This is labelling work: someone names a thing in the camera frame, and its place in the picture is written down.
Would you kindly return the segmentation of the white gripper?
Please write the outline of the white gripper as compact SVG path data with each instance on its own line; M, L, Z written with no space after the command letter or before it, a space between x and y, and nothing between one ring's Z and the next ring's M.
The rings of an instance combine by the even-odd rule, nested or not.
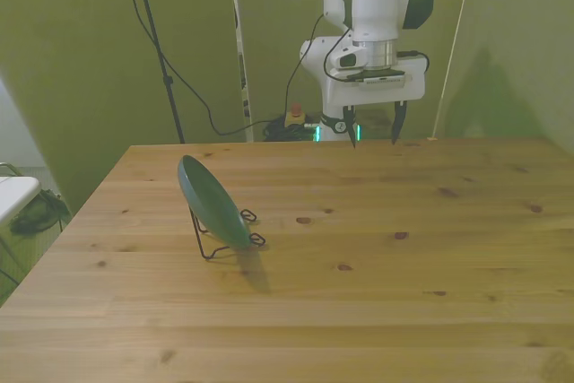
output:
M369 78L366 82L341 83L331 78L325 81L324 103L343 107L346 131L353 147L356 147L355 107L378 103L395 102L395 117L391 127L391 142L400 137L406 117L406 101L419 100L425 93L426 57L403 57L398 60L396 70L403 74L389 77Z

